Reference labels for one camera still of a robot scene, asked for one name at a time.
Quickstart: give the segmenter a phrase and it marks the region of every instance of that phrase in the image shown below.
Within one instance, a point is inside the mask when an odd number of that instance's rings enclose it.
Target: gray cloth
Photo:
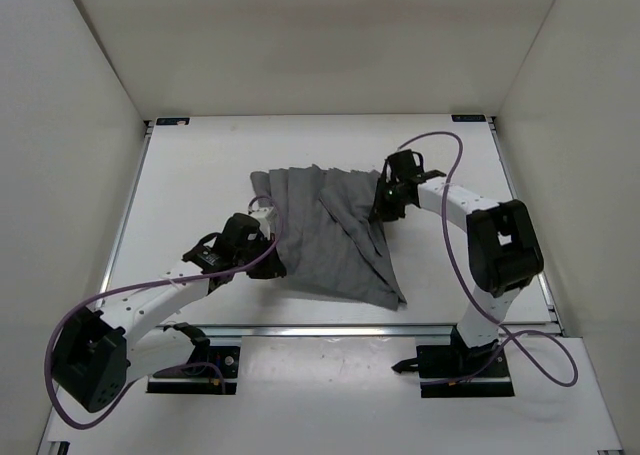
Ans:
[[[392,310],[406,302],[382,222],[368,221],[378,176],[315,165],[251,174],[256,195],[272,197],[285,216],[277,252],[287,278]]]

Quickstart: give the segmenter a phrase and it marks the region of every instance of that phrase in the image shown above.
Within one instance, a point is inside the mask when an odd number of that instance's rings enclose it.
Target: purple cable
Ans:
[[[454,273],[456,275],[456,278],[458,279],[458,282],[460,283],[460,286],[462,287],[462,290],[464,291],[465,295],[469,299],[469,302],[471,303],[471,305],[473,305],[473,307],[478,312],[480,312],[480,314],[484,318],[486,318],[490,322],[492,322],[492,323],[496,324],[498,327],[500,327],[500,329],[502,329],[502,331],[504,331],[504,333],[507,334],[507,337],[504,339],[504,341],[498,347],[496,347],[496,349],[494,350],[493,354],[491,355],[491,357],[489,357],[489,360],[487,360],[487,362],[482,366],[482,368],[480,368],[478,371],[472,373],[471,375],[466,375],[464,377],[458,377],[458,378],[443,379],[443,380],[433,380],[433,381],[423,382],[423,383],[425,385],[442,385],[442,384],[457,383],[457,382],[463,382],[463,381],[471,380],[476,375],[479,375],[481,372],[483,372],[489,365],[491,365],[491,363],[493,363],[493,361],[498,357],[498,355],[500,355],[503,352],[504,347],[508,343],[513,342],[520,349],[520,351],[529,359],[529,361],[546,378],[551,380],[556,385],[560,385],[561,387],[573,387],[576,383],[578,383],[578,365],[576,364],[576,361],[574,360],[574,358],[571,355],[571,353],[569,352],[569,350],[567,350],[567,348],[562,343],[560,343],[555,337],[549,335],[548,333],[544,333],[541,330],[527,329],[527,330],[520,330],[518,332],[511,332],[511,330],[509,330],[509,328],[507,328],[507,326],[505,324],[501,323],[499,320],[495,319],[489,313],[487,313],[478,304],[476,299],[473,298],[473,294],[471,293],[471,290],[469,290],[469,287],[467,286],[466,282],[464,281],[464,277],[462,276],[462,272],[460,271],[460,267],[458,265],[458,262],[456,260],[455,255],[453,253],[453,248],[451,247],[451,239],[449,237],[449,227],[448,227],[448,224],[447,224],[447,196],[449,194],[449,186],[451,184],[451,179],[453,178],[453,174],[455,173],[456,169],[458,168],[458,165],[460,165],[460,161],[462,160],[462,153],[464,151],[464,146],[463,146],[463,143],[462,143],[462,139],[458,135],[453,133],[453,132],[447,132],[447,131],[428,132],[428,133],[423,133],[422,135],[417,135],[417,136],[411,138],[410,140],[407,140],[406,142],[404,142],[402,145],[400,145],[398,147],[398,150],[402,150],[407,145],[409,145],[409,144],[411,144],[411,143],[413,143],[413,142],[415,142],[417,140],[420,140],[420,139],[426,138],[426,137],[431,137],[431,136],[434,136],[434,135],[445,135],[445,136],[448,136],[448,137],[452,137],[458,142],[458,155],[456,156],[456,159],[453,162],[453,165],[451,166],[451,170],[449,170],[449,174],[447,175],[447,178],[445,180],[444,190],[442,191],[442,207],[441,207],[442,234],[444,236],[444,244],[445,244],[445,247],[446,247],[446,250],[447,250],[447,255],[449,256],[449,261],[451,262],[451,267],[453,268],[453,271],[454,271]],[[573,370],[573,378],[569,382],[563,382],[562,380],[558,380],[553,375],[551,375],[540,364],[540,362],[538,362],[538,360],[536,360],[536,358],[531,354],[531,352],[529,352],[529,350],[527,350],[520,343],[520,341],[518,340],[518,337],[520,337],[522,335],[538,335],[538,336],[542,336],[542,337],[548,338],[553,343],[558,345],[560,347],[560,349],[564,352],[564,354],[567,356],[567,359],[569,360],[569,363],[571,364],[571,368]]]
[[[45,352],[45,355],[44,355],[44,384],[45,384],[45,387],[47,389],[47,395],[49,395],[49,400],[51,400],[51,404],[53,405],[53,408],[58,413],[58,415],[60,416],[62,421],[64,421],[71,428],[75,428],[76,430],[87,430],[89,428],[95,427],[100,422],[102,422],[105,418],[107,418],[111,414],[111,412],[113,412],[113,410],[116,408],[118,403],[120,403],[120,401],[122,400],[124,395],[127,393],[127,391],[133,385],[133,382],[130,383],[129,385],[127,385],[122,390],[122,392],[120,392],[120,394],[116,397],[116,399],[111,403],[111,405],[109,405],[109,407],[107,408],[107,411],[105,413],[103,413],[102,415],[100,415],[95,420],[93,420],[93,421],[91,421],[89,423],[84,423],[84,424],[76,422],[75,420],[73,420],[69,416],[69,414],[67,412],[65,412],[64,408],[62,407],[62,405],[60,403],[60,400],[58,400],[58,396],[57,396],[55,388],[53,386],[53,377],[52,377],[52,371],[53,371],[53,348],[55,346],[55,343],[56,343],[56,341],[58,339],[58,336],[60,335],[60,332],[62,331],[62,328],[64,327],[65,323],[67,323],[69,321],[69,319],[71,319],[71,317],[73,317],[73,315],[78,310],[86,307],[87,305],[89,305],[91,303],[94,303],[94,302],[97,302],[100,299],[112,297],[112,296],[118,295],[120,293],[130,292],[130,291],[133,291],[133,290],[142,290],[142,289],[148,289],[148,288],[162,287],[162,286],[165,286],[165,285],[171,285],[173,283],[189,283],[189,282],[196,282],[198,280],[207,280],[207,279],[218,278],[218,277],[226,277],[226,276],[229,276],[229,275],[235,275],[237,273],[245,272],[247,270],[252,269],[258,263],[260,263],[265,258],[267,258],[271,254],[271,252],[273,252],[276,249],[276,245],[280,241],[280,236],[281,236],[282,231],[284,229],[284,215],[282,215],[280,213],[280,211],[278,210],[278,207],[276,206],[276,204],[273,201],[273,199],[271,197],[267,197],[267,196],[259,196],[259,197],[255,197],[253,200],[251,200],[251,202],[249,202],[249,205],[250,206],[253,205],[253,203],[256,200],[268,200],[271,203],[271,205],[275,209],[276,214],[278,216],[278,226],[276,228],[276,235],[275,235],[275,238],[273,240],[273,243],[269,246],[269,248],[267,248],[264,251],[263,254],[261,254],[260,256],[256,257],[253,261],[247,263],[246,265],[243,265],[242,267],[236,267],[236,268],[232,268],[230,270],[224,270],[222,272],[207,273],[207,274],[203,274],[203,275],[191,275],[189,277],[180,277],[180,278],[173,278],[173,279],[155,280],[155,281],[151,281],[151,282],[136,283],[134,285],[127,285],[125,287],[118,287],[118,288],[114,288],[114,289],[111,289],[111,290],[107,290],[106,292],[98,293],[96,295],[93,295],[93,296],[91,296],[89,298],[86,298],[86,299],[82,300],[81,302],[79,302],[75,307],[73,307],[71,310],[69,310],[62,317],[62,319],[54,327],[53,332],[51,333],[51,337],[49,338],[49,342],[47,343],[47,348],[46,348],[46,352]],[[214,364],[210,364],[208,362],[200,362],[200,363],[196,363],[196,364],[178,365],[176,367],[170,367],[170,368],[182,369],[182,368],[191,368],[191,367],[203,366],[203,365],[204,366],[209,366],[210,365],[210,368],[212,368],[216,372],[216,375],[218,375],[218,378],[220,379],[220,381],[222,383],[222,390],[223,390],[223,393],[224,393],[224,378],[222,377],[222,373],[220,372],[220,369],[217,366],[215,366]]]

